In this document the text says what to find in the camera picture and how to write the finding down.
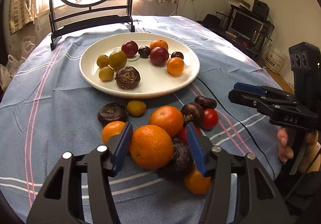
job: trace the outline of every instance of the white bucket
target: white bucket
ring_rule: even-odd
[[[264,59],[264,63],[270,70],[278,74],[286,60],[286,57],[286,55],[281,53],[273,45],[270,45],[269,51]]]

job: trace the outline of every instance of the monitor screen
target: monitor screen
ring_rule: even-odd
[[[236,31],[237,33],[245,36],[246,38],[252,40],[255,31],[260,31],[262,27],[262,23],[256,21],[246,15],[243,15],[239,12],[236,12],[231,29]]]

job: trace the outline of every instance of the plate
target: plate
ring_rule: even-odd
[[[139,85],[130,90],[120,89],[115,80],[103,82],[99,79],[100,68],[96,64],[101,54],[109,56],[113,51],[121,50],[125,41],[133,40],[138,47],[149,46],[156,39],[165,40],[169,46],[169,54],[181,52],[184,55],[185,69],[181,76],[174,77],[167,72],[166,66],[156,67],[148,59],[127,62],[126,65],[136,68],[141,76]],[[189,85],[198,75],[200,62],[196,54],[187,46],[172,38],[149,33],[125,33],[101,39],[89,46],[80,58],[80,72],[84,79],[94,88],[113,96],[129,99],[148,99],[178,91]]]

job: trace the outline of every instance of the black speaker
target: black speaker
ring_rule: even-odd
[[[263,19],[267,20],[269,15],[270,8],[266,3],[263,3],[259,0],[254,0],[252,13],[262,17]]]

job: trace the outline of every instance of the plastic bag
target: plastic bag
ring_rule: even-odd
[[[33,44],[34,37],[26,36],[21,42],[21,56],[23,58],[28,58],[30,53],[36,48],[36,45]]]
[[[18,61],[9,54],[7,65],[3,66],[2,64],[0,64],[0,86],[2,91],[5,91],[7,89],[12,78],[14,78],[14,76],[16,75],[18,68],[25,61],[26,59],[23,57]]]

